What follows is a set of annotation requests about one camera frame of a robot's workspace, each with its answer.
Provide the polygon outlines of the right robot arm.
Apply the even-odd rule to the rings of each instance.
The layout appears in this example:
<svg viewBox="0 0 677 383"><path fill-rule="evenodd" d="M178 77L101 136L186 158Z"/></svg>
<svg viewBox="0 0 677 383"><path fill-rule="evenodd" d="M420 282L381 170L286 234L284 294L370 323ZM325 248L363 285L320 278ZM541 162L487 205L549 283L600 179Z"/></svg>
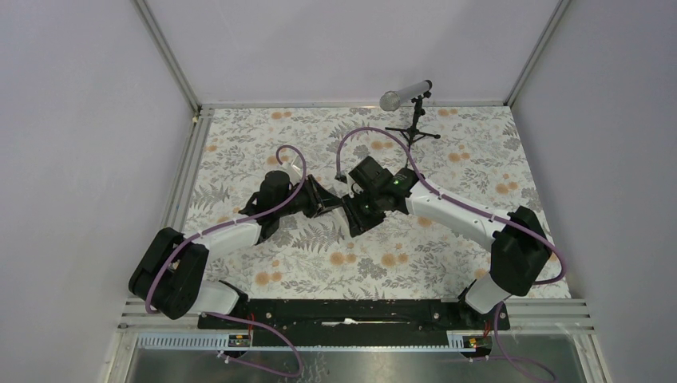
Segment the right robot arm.
<svg viewBox="0 0 677 383"><path fill-rule="evenodd" d="M499 302L524 297L552 255L539 219L526 207L493 211L440 188L412 168L393 174L370 156L339 179L349 187L342 198L343 221L352 237L398 211L448 227L490 253L487 274L459 298L457 316L470 329L485 323Z"/></svg>

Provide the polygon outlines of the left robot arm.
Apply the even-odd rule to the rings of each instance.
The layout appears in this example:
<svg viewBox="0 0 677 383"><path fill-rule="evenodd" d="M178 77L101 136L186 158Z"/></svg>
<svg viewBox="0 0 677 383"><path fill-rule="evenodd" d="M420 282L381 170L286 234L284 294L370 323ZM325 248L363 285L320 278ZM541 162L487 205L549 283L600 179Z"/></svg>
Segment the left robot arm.
<svg viewBox="0 0 677 383"><path fill-rule="evenodd" d="M268 172L232 221L192 235L171 227L159 230L130 277L129 292L172 320L217 312L227 327L239 327L247 320L248 308L239 301L243 294L226 282L204 281L208 263L266 241L283 217L301 213L315 218L341 204L312 175L293 184L287 172Z"/></svg>

